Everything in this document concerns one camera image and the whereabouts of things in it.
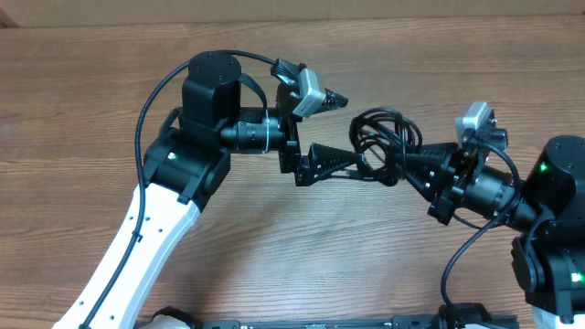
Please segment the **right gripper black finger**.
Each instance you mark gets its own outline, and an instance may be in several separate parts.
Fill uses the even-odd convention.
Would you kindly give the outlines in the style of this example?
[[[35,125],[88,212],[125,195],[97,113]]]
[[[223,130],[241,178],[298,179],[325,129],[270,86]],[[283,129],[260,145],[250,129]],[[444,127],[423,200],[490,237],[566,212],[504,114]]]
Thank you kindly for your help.
[[[433,201],[446,187],[449,160],[407,160],[403,163],[404,178],[427,201]]]
[[[406,155],[408,165],[441,165],[449,162],[458,151],[458,143],[433,143],[423,145],[417,153]]]

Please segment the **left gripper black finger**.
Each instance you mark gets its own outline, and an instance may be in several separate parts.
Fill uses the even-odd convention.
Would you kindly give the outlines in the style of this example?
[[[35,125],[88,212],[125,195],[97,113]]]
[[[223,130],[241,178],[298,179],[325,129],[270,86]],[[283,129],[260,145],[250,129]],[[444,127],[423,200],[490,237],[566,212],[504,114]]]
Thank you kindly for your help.
[[[332,90],[325,90],[325,99],[322,104],[314,111],[314,114],[326,111],[334,111],[345,108],[348,104],[348,98]]]
[[[301,185],[310,186],[331,177],[350,165],[363,165],[364,156],[334,147],[313,143],[308,155],[301,158]]]

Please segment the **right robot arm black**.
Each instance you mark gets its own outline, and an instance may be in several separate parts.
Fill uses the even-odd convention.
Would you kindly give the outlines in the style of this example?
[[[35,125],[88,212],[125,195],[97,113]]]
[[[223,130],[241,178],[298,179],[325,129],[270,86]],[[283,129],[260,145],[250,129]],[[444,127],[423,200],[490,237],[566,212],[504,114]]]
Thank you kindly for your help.
[[[516,281],[541,328],[584,325],[584,140],[559,135],[520,178],[506,154],[507,132],[466,128],[458,143],[416,147],[398,157],[399,173],[447,225],[459,208],[487,227],[518,231],[512,242]]]

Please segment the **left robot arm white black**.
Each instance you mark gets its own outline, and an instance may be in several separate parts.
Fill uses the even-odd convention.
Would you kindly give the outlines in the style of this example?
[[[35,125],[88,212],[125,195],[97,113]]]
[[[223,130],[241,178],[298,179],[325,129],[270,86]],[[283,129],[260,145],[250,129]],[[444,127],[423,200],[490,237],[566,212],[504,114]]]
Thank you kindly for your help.
[[[280,169],[308,186],[350,165],[361,154],[315,144],[302,155],[298,123],[343,108],[304,64],[270,59],[279,82],[276,104],[246,108],[241,91],[263,89],[240,65],[240,50],[206,51],[180,65],[182,104],[147,148],[136,146],[138,184],[112,244],[60,328],[131,328],[178,242],[196,223],[227,177],[233,154],[278,155]]]

